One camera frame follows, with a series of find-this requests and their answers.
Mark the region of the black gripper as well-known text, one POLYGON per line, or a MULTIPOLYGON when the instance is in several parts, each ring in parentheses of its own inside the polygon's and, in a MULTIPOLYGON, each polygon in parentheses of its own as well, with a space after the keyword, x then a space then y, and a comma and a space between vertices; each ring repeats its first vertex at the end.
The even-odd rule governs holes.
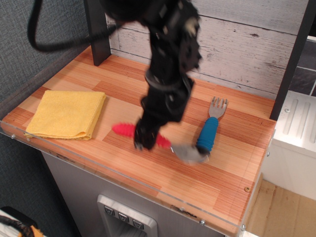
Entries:
POLYGON ((141 99, 142 118, 134 132, 134 147, 151 150, 158 132, 168 122, 180 122, 191 95, 194 81, 183 76, 172 89, 163 90, 150 85, 148 94, 141 99))

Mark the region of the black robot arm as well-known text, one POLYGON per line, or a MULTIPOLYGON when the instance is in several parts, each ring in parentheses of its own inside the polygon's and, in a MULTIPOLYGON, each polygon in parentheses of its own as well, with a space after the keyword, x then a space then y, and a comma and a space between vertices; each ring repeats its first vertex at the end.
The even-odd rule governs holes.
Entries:
POLYGON ((194 85, 187 72, 199 67, 199 14, 187 0, 103 0, 105 13, 119 26, 137 21, 150 33, 151 63, 145 73, 148 94, 134 132, 137 149, 152 149, 160 128, 180 122, 194 85))

